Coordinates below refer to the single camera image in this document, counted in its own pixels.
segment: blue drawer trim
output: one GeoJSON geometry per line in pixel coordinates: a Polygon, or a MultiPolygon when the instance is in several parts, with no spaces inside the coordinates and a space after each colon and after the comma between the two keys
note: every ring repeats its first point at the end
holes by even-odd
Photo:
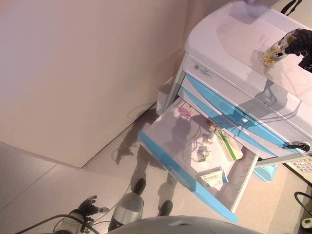
{"type": "Polygon", "coordinates": [[[153,157],[172,173],[182,185],[187,187],[202,202],[213,209],[215,212],[227,218],[233,223],[238,222],[238,218],[226,208],[218,199],[208,192],[201,184],[191,177],[176,161],[174,161],[166,152],[164,152],[155,142],[153,142],[143,131],[138,136],[144,145],[152,152],[153,157]]]}
{"type": "Polygon", "coordinates": [[[226,99],[209,89],[207,86],[203,85],[190,75],[186,75],[190,83],[197,89],[197,91],[215,108],[222,112],[226,117],[228,117],[233,122],[237,123],[239,126],[248,129],[248,131],[256,134],[257,136],[271,142],[272,144],[284,148],[287,143],[283,141],[280,137],[272,133],[266,127],[258,123],[256,120],[245,114],[243,111],[239,110],[237,107],[232,105],[226,99]]]}
{"type": "Polygon", "coordinates": [[[259,148],[260,150],[267,152],[271,155],[274,155],[270,150],[259,144],[257,141],[255,141],[253,138],[248,136],[246,133],[243,131],[239,130],[234,124],[231,122],[227,121],[223,116],[219,115],[217,112],[206,106],[204,103],[202,103],[198,98],[196,98],[193,94],[191,94],[189,91],[187,91],[185,88],[183,88],[183,91],[186,93],[187,96],[203,111],[205,112],[209,118],[218,124],[219,126],[229,130],[232,132],[234,135],[238,136],[242,140],[250,143],[251,145],[259,148]]]}

